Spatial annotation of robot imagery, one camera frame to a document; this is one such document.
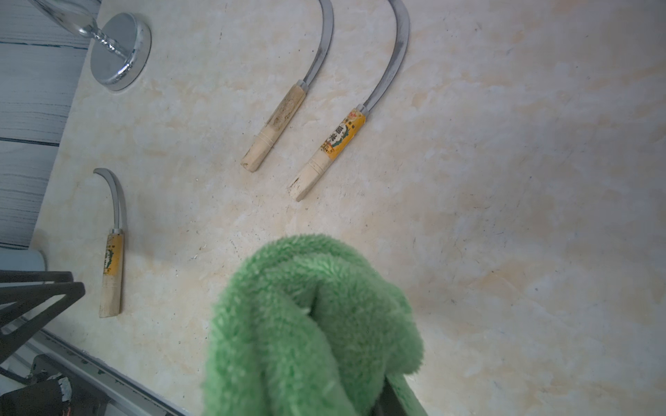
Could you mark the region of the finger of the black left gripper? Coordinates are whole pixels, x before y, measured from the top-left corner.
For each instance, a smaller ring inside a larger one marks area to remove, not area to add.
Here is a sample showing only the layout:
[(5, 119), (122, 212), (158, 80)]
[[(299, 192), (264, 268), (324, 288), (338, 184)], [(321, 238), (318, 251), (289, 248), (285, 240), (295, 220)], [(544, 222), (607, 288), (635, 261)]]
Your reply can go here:
[(1, 272), (1, 361), (85, 295), (69, 271)]

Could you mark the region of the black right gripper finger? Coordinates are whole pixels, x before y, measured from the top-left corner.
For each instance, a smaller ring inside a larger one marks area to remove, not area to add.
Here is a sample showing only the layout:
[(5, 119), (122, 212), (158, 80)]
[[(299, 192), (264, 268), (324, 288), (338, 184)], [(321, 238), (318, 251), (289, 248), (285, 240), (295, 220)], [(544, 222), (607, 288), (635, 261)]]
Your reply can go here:
[(400, 402), (395, 388), (392, 387), (388, 378), (384, 379), (381, 391), (375, 405), (371, 409), (372, 416), (407, 416), (405, 408)]

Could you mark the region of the green fluffy rag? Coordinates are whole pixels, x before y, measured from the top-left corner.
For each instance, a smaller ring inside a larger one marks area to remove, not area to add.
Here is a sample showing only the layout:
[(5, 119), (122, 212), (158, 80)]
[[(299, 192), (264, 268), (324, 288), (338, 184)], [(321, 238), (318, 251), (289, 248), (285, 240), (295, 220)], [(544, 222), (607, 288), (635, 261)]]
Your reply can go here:
[(424, 344), (404, 293), (326, 235), (256, 251), (213, 305), (206, 415), (371, 415), (388, 378), (408, 415)]

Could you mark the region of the sickle with wooden handle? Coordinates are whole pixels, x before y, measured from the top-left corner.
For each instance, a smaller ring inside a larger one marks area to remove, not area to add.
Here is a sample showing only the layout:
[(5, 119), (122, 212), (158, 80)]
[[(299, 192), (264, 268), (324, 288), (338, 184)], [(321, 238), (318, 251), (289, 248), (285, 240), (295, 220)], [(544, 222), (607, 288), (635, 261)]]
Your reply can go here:
[(335, 17), (331, 0), (319, 0), (322, 11), (322, 32), (314, 60), (303, 79), (298, 80), (276, 107), (265, 126), (255, 136), (254, 142), (241, 160), (241, 166), (254, 173), (261, 166), (269, 152), (273, 149), (284, 130), (298, 112), (310, 85), (314, 82), (331, 47)]

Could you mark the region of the chrome glass rack stand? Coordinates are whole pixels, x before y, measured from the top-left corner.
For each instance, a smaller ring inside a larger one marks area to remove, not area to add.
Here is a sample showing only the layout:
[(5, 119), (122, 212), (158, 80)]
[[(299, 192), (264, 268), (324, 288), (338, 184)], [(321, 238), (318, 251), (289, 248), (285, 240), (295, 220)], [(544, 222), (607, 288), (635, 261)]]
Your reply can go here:
[(152, 33), (136, 15), (117, 14), (101, 27), (87, 9), (71, 1), (33, 1), (32, 4), (69, 33), (95, 42), (90, 57), (91, 74), (108, 90), (124, 90), (145, 68)]

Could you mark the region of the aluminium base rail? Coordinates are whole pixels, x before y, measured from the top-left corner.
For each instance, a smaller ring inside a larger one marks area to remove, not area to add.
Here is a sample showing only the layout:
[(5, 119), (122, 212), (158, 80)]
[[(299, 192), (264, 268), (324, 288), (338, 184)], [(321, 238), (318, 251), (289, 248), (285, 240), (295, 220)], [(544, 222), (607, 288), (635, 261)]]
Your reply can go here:
[(107, 415), (186, 415), (173, 405), (103, 361), (89, 355), (46, 329), (40, 330), (7, 362), (12, 370), (27, 372), (38, 355), (48, 355), (71, 373), (109, 398)]

